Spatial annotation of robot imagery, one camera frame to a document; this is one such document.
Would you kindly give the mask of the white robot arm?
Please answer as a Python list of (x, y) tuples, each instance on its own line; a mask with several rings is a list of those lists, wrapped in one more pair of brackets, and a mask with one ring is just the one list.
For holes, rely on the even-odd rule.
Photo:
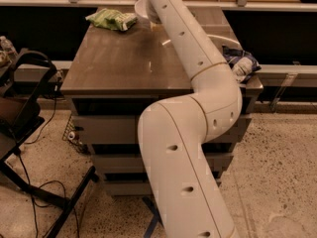
[(151, 104), (138, 138), (167, 238), (240, 238), (202, 151), (238, 120), (242, 93), (182, 0), (150, 0), (193, 92)]

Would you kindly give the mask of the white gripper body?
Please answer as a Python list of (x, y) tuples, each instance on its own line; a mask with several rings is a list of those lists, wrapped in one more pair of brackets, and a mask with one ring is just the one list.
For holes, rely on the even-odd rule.
[(146, 12), (147, 12), (149, 20), (152, 23), (155, 23), (155, 24), (161, 23), (159, 15), (150, 0), (146, 0)]

